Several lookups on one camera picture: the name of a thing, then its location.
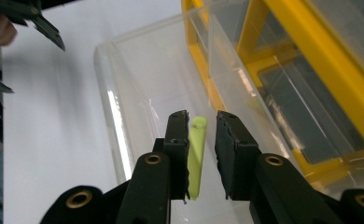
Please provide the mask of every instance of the lime green foam piece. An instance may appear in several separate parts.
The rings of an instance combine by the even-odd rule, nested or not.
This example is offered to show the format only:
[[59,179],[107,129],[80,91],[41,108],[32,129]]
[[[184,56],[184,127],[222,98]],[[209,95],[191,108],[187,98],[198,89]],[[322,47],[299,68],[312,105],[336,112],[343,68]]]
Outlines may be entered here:
[[188,190],[192,200],[196,200],[200,194],[207,123],[205,117],[195,117],[189,129]]

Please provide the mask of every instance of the white background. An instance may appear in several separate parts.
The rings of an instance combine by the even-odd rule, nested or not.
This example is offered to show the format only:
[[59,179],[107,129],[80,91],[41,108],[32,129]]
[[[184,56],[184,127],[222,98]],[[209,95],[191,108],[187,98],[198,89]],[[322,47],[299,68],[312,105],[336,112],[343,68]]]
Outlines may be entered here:
[[44,12],[63,37],[58,49],[32,24],[3,48],[4,222],[39,223],[77,185],[116,186],[93,67],[95,46],[180,14],[180,1],[84,0]]

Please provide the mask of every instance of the yellow-green object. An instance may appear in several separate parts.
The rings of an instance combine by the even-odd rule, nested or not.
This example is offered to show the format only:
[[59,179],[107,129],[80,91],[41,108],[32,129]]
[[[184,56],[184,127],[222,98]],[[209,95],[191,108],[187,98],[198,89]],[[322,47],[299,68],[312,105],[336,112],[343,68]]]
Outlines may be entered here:
[[189,194],[192,200],[200,193],[207,122],[205,117],[195,117],[189,130]]

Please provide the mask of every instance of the white table surface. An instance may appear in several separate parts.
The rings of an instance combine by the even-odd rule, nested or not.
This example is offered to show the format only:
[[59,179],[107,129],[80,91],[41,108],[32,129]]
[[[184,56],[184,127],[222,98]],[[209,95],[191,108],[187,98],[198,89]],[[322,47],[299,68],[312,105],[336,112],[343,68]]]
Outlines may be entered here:
[[93,67],[95,46],[181,12],[174,0],[84,0],[44,12],[66,52],[17,27],[3,48],[4,222],[39,223],[61,193],[78,185],[116,186]]

